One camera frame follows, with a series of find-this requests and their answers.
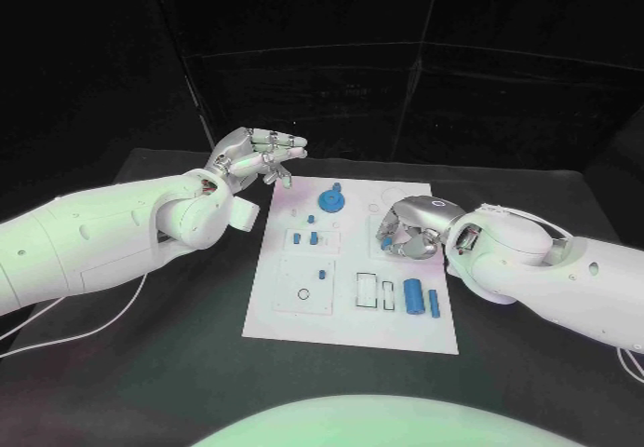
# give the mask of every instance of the small blue piece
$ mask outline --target small blue piece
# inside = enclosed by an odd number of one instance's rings
[[[339,212],[345,207],[345,196],[339,183],[333,183],[333,189],[320,194],[319,205],[326,212]]]
[[[426,313],[426,302],[423,301],[423,288],[420,287],[420,280],[415,278],[404,281],[405,286],[405,305],[407,313],[420,315]]]
[[[387,237],[387,238],[382,240],[381,248],[382,248],[384,250],[387,250],[387,248],[388,248],[391,245],[392,245],[392,238],[391,238],[391,237]]]
[[[433,318],[440,318],[440,296],[437,291],[430,291],[430,308],[433,309]]]

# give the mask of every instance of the black table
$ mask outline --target black table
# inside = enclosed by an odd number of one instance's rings
[[[132,152],[116,182],[201,167],[207,153]],[[531,211],[574,234],[617,241],[578,172],[294,160],[296,175],[430,182],[437,196]],[[642,445],[644,387],[616,349],[493,305],[447,277],[460,355],[243,338],[273,187],[241,196],[263,211],[208,251],[153,272],[139,300],[97,335],[0,364],[0,439],[8,445],[188,445],[294,400],[390,394],[470,405],[597,446]],[[107,322],[140,280],[68,298],[13,348]]]

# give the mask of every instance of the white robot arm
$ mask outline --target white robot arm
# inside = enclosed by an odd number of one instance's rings
[[[305,158],[306,139],[240,128],[204,169],[57,197],[0,224],[0,315],[41,301],[109,289],[209,248],[225,228],[250,231],[260,208],[234,196],[280,164]]]
[[[392,244],[401,224],[413,237]],[[519,300],[555,324],[644,352],[643,251],[574,237],[523,211],[482,205],[466,213],[430,196],[394,205],[377,238],[392,255],[414,259],[433,256],[444,244],[447,272],[482,298],[505,305]]]

